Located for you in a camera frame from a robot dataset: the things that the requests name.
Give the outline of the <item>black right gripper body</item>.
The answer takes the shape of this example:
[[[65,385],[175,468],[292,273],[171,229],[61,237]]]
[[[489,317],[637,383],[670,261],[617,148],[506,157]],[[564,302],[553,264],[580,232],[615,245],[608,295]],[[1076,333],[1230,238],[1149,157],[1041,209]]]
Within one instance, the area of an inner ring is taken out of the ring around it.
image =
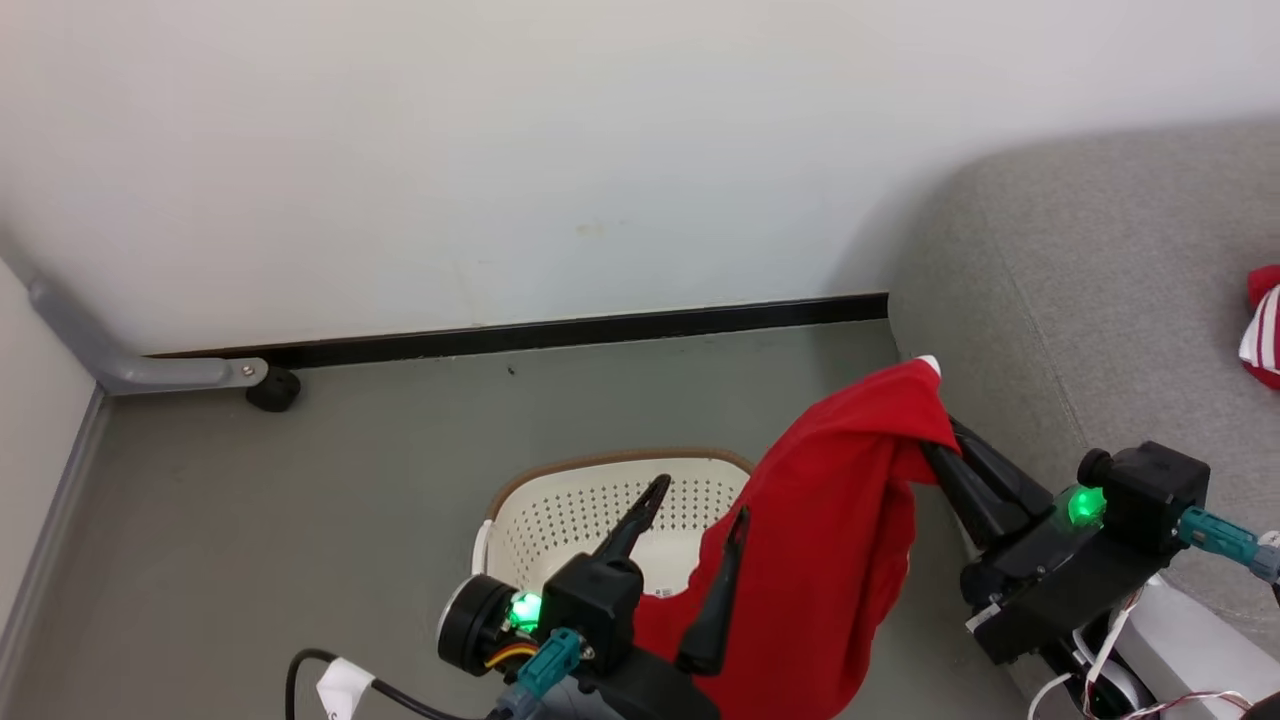
[[[996,665],[1034,653],[1117,607],[1172,560],[1172,533],[1134,543],[1103,520],[1100,488],[1070,488],[1020,536],[960,574],[969,632]]]

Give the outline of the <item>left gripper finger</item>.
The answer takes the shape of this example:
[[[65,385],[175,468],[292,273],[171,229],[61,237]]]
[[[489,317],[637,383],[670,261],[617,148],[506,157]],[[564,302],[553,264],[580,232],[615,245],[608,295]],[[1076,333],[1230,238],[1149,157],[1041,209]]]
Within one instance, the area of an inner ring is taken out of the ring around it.
[[[628,559],[640,537],[652,528],[669,489],[671,475],[655,477],[591,555],[603,562]]]
[[[724,666],[750,521],[749,507],[741,507],[733,516],[719,569],[707,589],[696,619],[681,639],[676,656],[676,667],[681,673],[718,676]]]

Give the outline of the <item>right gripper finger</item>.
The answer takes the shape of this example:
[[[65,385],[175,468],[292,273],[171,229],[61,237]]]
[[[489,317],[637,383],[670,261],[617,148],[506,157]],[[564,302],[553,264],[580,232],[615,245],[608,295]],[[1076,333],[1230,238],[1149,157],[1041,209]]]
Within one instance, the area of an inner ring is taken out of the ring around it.
[[[922,445],[922,452],[963,529],[979,551],[1018,533],[1018,506],[1001,498],[963,455],[942,445]]]
[[[951,416],[950,421],[964,462],[1001,501],[1033,519],[1053,510],[1053,496],[1043,486],[960,420]]]

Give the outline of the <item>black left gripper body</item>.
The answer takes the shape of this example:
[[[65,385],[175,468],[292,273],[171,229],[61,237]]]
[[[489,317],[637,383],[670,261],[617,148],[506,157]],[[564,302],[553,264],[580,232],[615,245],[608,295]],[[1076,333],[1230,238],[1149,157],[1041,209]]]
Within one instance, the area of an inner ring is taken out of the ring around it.
[[[607,673],[579,667],[581,719],[719,719],[721,711],[692,678],[645,650],[634,648]]]

